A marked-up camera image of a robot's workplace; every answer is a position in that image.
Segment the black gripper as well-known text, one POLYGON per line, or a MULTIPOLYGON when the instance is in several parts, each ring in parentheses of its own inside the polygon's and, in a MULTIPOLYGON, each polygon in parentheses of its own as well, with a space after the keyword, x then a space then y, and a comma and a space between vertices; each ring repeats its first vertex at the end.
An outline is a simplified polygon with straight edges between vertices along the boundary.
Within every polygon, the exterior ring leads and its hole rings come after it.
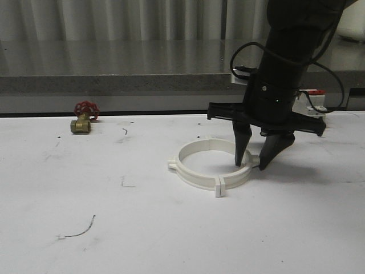
MULTIPOLYGON (((267 132, 303 131, 322 136, 326 124, 292 111, 296 88, 280 88, 257 78, 255 72, 245 76, 245 95, 241 103, 209 103, 207 118, 233 121, 235 137, 235 165, 242 164, 244 153, 252 136, 250 125, 267 132)), ((259 169, 269 163, 295 141, 293 132, 267 136, 259 154, 259 169)))

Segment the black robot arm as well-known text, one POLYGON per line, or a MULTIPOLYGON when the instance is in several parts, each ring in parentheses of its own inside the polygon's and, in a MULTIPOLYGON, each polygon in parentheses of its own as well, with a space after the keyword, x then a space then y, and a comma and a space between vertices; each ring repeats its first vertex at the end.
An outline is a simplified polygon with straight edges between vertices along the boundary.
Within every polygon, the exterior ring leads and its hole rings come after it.
POLYGON ((208 118, 231 120, 235 136, 235 164, 240 166, 252 126, 266 138, 259 168, 294 143, 295 131, 321 136, 323 120, 292 110, 303 75, 317 65, 351 1, 269 1, 270 32, 262 46, 258 68, 247 68, 241 103, 210 103, 208 118))

